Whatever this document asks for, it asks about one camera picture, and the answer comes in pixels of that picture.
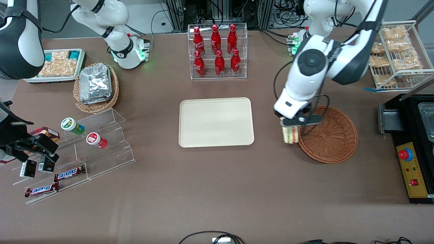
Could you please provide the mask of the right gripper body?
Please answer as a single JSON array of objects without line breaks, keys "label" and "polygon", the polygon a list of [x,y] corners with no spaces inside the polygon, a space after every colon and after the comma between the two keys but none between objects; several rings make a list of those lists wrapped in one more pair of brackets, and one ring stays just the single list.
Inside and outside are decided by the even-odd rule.
[{"label": "right gripper body", "polygon": [[19,139],[9,145],[5,145],[5,146],[1,146],[1,151],[4,152],[5,156],[11,156],[15,159],[14,157],[14,149],[18,149],[18,148],[25,148],[25,149],[29,149],[30,151],[33,149],[34,144],[32,143],[32,141],[30,140],[30,138],[24,138],[24,139]]}]

